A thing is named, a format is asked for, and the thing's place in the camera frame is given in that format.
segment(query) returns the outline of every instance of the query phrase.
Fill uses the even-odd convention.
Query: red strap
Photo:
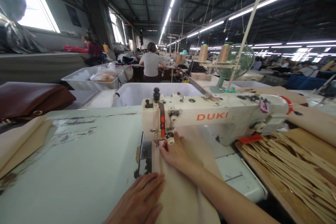
[[[280,96],[280,97],[288,103],[289,109],[288,109],[288,112],[287,112],[286,115],[289,115],[293,111],[293,104],[288,98],[286,98],[284,96]]]

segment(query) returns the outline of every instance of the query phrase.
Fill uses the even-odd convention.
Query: human hand
[[[183,172],[192,161],[183,147],[184,137],[174,132],[174,141],[174,144],[169,145],[167,140],[164,140],[160,146],[161,154],[170,165]]]
[[[104,224],[155,223],[163,208],[162,204],[157,206],[155,204],[165,187],[164,177],[163,174],[150,173],[137,178],[121,197]]]

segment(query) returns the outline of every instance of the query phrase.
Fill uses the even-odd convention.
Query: green fan
[[[235,61],[236,56],[238,55],[238,51],[240,49],[241,44],[233,44],[230,46],[230,51],[228,55],[227,61]],[[251,69],[254,63],[254,51],[249,46],[244,46],[244,49],[241,53],[240,60],[238,65],[240,65],[240,69],[236,70],[234,74],[234,79],[244,75],[248,70]],[[224,80],[229,80],[232,74],[232,69],[229,68],[216,68],[216,72],[219,75],[219,80],[216,86],[210,87],[210,90],[214,93],[225,93],[225,88],[223,88]]]

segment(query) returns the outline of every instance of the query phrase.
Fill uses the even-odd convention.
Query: person
[[[289,60],[284,58],[281,62],[281,66],[272,68],[273,71],[279,71],[280,73],[290,72],[291,68],[289,67]]]
[[[280,66],[282,68],[287,68],[289,67],[289,60],[287,58],[282,60],[282,65]]]
[[[167,140],[162,141],[160,151],[163,158],[197,185],[227,223],[278,223],[223,180],[193,162],[184,150],[184,138],[177,132],[174,133],[174,140],[172,145],[168,145]],[[122,196],[104,224],[155,223],[164,207],[161,204],[155,206],[164,187],[164,175],[149,174],[138,178]]]
[[[153,42],[150,42],[147,46],[148,52],[145,53],[139,64],[143,65],[145,68],[143,70],[143,81],[144,82],[161,82],[161,77],[159,75],[159,65],[167,68],[165,61],[156,53],[156,46]]]
[[[253,66],[252,66],[251,70],[259,71],[259,69],[261,68],[261,65],[262,65],[262,62],[260,61],[260,58],[256,57],[254,59],[254,63],[253,63]]]
[[[85,64],[90,67],[95,66],[95,63],[104,64],[106,63],[106,55],[101,51],[99,46],[89,37],[82,37],[85,44],[87,44],[87,53],[90,55],[90,58],[85,60]]]
[[[315,65],[313,65],[313,63],[311,61],[304,61],[301,63],[302,68],[300,70],[295,70],[293,72],[293,74],[303,74],[306,77],[313,77],[315,78],[319,72],[319,68]]]

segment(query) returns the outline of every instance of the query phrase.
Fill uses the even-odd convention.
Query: industrial sewing machine
[[[155,88],[153,98],[142,101],[141,110],[142,145],[155,141],[158,146],[163,139],[174,144],[177,128],[196,125],[213,150],[225,182],[253,202],[267,197],[263,184],[231,145],[254,133],[269,135],[283,128],[292,110],[288,99],[251,93],[164,97]],[[141,160],[140,171],[145,165]]]

